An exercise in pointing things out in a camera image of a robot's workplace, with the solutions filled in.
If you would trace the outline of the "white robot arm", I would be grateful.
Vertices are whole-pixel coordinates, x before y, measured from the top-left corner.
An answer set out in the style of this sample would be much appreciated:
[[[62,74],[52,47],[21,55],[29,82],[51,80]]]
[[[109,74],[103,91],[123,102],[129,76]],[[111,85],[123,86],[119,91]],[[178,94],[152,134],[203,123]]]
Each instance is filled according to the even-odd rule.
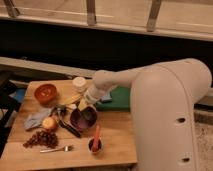
[[[199,171],[193,109],[211,83],[207,65],[189,58],[119,72],[100,70],[84,97],[94,104],[116,86],[131,89],[137,171]]]

